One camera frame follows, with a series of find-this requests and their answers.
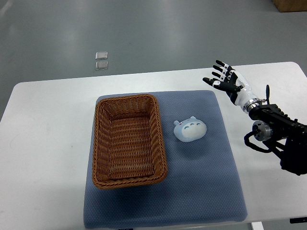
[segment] plush toy face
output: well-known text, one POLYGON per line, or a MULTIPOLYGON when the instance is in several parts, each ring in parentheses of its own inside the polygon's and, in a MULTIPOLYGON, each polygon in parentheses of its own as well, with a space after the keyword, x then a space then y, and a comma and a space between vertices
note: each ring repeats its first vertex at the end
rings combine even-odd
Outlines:
POLYGON ((201 120, 192 116, 182 122, 174 121, 174 134, 183 141, 190 142, 202 138, 207 132, 207 126, 201 120))

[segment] gray floor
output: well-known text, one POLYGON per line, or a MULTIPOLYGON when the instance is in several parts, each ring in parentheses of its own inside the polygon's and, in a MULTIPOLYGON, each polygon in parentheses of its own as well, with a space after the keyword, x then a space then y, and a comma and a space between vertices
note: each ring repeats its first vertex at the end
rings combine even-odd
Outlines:
MULTIPOLYGON (((0 118, 19 82, 207 68, 216 59, 293 61, 307 75, 307 12, 279 13, 271 0, 0 0, 0 118), (109 69, 95 71, 97 51, 108 51, 109 69)), ((307 228, 288 222, 263 225, 307 228)))

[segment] blue fabric pad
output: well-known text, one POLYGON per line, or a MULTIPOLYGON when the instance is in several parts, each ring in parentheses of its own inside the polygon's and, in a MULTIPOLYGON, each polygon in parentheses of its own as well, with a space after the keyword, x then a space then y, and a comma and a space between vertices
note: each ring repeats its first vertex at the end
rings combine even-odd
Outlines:
MULTIPOLYGON (((86 228, 136 228, 243 221, 247 216, 236 164, 212 91, 151 92, 159 103, 167 177, 158 184, 100 190, 92 182, 93 134, 88 162, 86 228), (204 137, 181 142, 175 120, 207 125, 204 137)), ((107 97, 124 96, 108 95, 107 97)))

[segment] robotic hand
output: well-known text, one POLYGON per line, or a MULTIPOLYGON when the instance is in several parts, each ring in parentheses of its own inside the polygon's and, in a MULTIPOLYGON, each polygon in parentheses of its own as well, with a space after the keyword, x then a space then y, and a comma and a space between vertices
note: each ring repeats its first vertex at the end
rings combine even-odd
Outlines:
POLYGON ((297 175, 307 173, 307 126, 299 123, 297 119, 291 120, 276 104, 270 104, 270 88, 267 85, 267 99, 259 99, 252 92, 251 86, 243 75, 231 66, 217 60, 220 65, 213 66, 220 73, 212 72, 218 77, 203 78, 203 81, 216 89, 225 91, 233 104, 239 105, 254 122, 252 131, 245 135, 245 144, 260 152, 273 152, 280 158, 282 169, 297 175), (256 140, 268 147, 263 149, 250 143, 249 138, 256 140), (286 139, 285 145, 278 142, 286 139))
POLYGON ((239 71, 219 60, 216 63, 221 67, 213 66, 213 68, 220 71, 221 74, 212 72, 212 75, 219 79, 203 78, 204 82, 218 90, 225 91, 231 102, 239 105, 247 114, 252 108, 261 104, 261 100, 252 92, 251 86, 239 71))

